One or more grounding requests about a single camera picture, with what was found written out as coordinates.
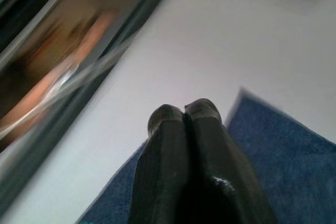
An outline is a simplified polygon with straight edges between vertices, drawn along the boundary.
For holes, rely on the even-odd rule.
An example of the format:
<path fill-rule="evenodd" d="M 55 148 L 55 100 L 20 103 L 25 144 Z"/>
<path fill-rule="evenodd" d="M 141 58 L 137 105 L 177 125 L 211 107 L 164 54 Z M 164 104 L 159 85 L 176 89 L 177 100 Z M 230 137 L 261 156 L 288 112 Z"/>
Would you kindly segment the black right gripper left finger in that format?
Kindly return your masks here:
<path fill-rule="evenodd" d="M 190 159 L 181 110 L 168 104 L 156 109 L 148 135 L 135 170 L 128 222 L 183 223 Z"/>

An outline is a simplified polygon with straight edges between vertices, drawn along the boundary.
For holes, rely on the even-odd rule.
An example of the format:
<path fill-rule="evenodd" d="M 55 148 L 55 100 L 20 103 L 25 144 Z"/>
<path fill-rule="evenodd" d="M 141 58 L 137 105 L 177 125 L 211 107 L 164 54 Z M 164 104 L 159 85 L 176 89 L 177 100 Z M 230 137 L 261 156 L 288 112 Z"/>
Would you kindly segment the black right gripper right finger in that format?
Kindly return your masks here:
<path fill-rule="evenodd" d="M 277 223 L 255 170 L 209 99 L 185 106 L 196 181 L 198 223 Z"/>

